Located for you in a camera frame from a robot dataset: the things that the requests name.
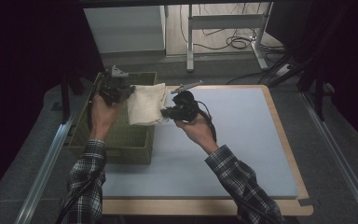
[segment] folded cloth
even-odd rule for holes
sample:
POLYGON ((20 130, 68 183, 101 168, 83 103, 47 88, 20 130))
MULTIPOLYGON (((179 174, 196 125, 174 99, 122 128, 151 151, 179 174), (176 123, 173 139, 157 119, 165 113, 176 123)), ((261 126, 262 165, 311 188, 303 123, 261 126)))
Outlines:
POLYGON ((167 88, 165 83, 155 86, 135 85, 135 91, 127 100, 129 123, 154 125, 163 120, 160 109, 165 105, 167 88))

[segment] person's right hand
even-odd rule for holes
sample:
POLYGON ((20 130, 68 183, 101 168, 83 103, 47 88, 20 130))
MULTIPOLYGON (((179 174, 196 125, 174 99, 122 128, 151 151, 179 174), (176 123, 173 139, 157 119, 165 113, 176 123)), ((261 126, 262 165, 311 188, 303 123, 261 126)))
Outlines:
POLYGON ((174 122, 177 127, 185 131, 188 138, 202 147, 208 155, 215 152, 219 148, 213 140, 212 131, 207 121, 201 114, 198 114, 191 122, 184 122, 181 120, 175 120, 174 122))

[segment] hand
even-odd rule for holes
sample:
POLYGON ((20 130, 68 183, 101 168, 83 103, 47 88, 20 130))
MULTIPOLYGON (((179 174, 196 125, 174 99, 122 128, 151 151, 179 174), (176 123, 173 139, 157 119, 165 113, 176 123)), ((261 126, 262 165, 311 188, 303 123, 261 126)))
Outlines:
POLYGON ((181 120, 175 120, 174 122, 177 127, 185 131, 188 138, 201 146, 208 155, 215 152, 219 148, 213 140, 212 131, 207 121, 201 114, 198 114, 191 122, 184 122, 181 120))
POLYGON ((92 100, 91 122, 92 128, 89 139, 104 141, 110 128, 115 123, 124 102, 115 105, 106 105, 103 97, 95 94, 92 100))

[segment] person's left hand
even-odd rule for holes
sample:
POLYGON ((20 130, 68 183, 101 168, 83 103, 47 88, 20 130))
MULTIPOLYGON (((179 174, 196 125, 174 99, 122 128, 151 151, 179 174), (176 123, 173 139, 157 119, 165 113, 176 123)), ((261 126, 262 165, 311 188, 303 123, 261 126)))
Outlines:
POLYGON ((106 105, 102 96, 99 94, 94 96, 91 109, 92 128, 89 139, 105 140, 124 103, 106 105))

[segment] white desk leg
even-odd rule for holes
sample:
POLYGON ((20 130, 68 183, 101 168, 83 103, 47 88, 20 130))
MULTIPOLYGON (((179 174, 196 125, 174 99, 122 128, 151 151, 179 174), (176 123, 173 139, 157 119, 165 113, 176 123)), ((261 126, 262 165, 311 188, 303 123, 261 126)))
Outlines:
POLYGON ((188 5, 187 72, 194 71, 193 6, 188 5))
POLYGON ((255 53, 255 57, 257 58, 258 64, 260 65, 261 70, 269 70, 269 67, 266 64, 266 60, 264 60, 263 55, 260 51, 260 42, 263 37, 264 31, 266 30, 267 20, 269 19, 269 11, 271 10, 272 2, 268 3, 266 10, 263 13, 263 19, 261 21, 260 28, 257 32, 256 40, 252 42, 252 49, 255 53))

